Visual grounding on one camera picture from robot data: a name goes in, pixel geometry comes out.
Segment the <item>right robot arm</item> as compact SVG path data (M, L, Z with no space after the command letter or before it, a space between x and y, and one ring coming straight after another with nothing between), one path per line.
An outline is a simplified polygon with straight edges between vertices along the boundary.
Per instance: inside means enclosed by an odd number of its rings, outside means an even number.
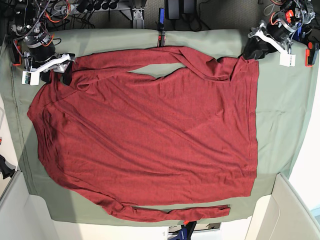
M73 53L58 53L56 38L47 29L53 23L47 8L50 0L21 0L15 5L8 43L14 66L24 63L21 83L37 86L40 81L51 82L50 74L56 73L60 81L69 86L72 82Z

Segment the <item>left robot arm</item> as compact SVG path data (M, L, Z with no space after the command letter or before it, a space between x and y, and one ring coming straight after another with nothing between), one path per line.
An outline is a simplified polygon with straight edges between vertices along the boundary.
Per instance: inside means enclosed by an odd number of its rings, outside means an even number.
M283 0L269 22L262 20L251 28L242 56L246 60L259 60L275 52L291 55L294 34L315 17L310 0Z

